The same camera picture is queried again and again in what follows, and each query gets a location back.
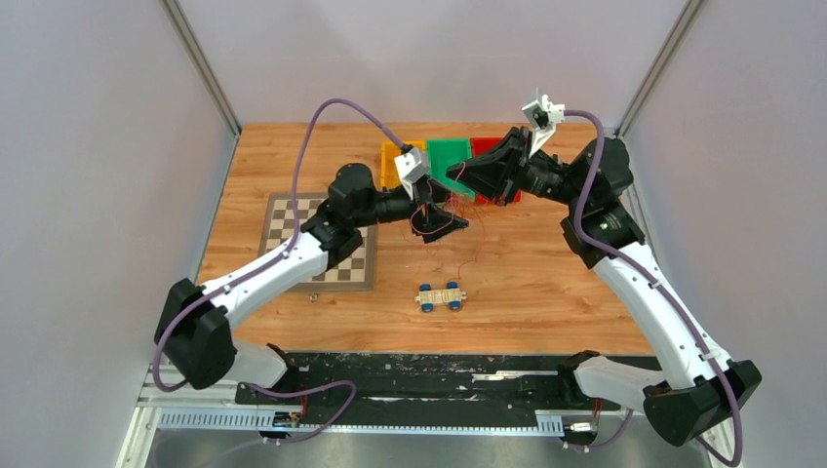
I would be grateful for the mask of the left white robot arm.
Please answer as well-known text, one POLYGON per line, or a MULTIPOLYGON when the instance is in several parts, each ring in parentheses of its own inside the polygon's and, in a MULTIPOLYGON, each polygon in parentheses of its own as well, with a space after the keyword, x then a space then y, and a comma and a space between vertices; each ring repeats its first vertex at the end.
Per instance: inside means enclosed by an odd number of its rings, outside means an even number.
POLYGON ((294 286, 328 272, 363 244, 362 228, 404 221, 431 243, 464 229, 468 220, 446 212, 451 191, 429 175, 411 189, 378 190, 371 169, 341 167, 328 197, 281 246, 223 277, 174 283, 155 332, 155 362, 167 358, 182 384, 206 389, 223 379, 256 385, 275 404, 292 400, 298 378, 271 346, 233 332, 260 307, 294 286))

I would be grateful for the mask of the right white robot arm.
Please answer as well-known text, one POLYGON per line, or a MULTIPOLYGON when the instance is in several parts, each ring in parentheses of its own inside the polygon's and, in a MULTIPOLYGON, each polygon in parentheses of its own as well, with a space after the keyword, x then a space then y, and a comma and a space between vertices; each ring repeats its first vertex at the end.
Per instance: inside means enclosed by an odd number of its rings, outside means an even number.
POLYGON ((598 136, 565 163, 534 150, 528 129, 514 128, 446 174, 500 206, 520 191, 566 205, 561 226, 569 248, 615 293, 654 351, 657 370, 590 350, 573 355, 558 369, 563 403, 577 408, 601 399, 641 412, 676 447, 725 421, 742 438, 741 412, 761 373, 749 360, 735 361, 699 325, 660 270, 620 201, 633 179, 623 142, 598 136))

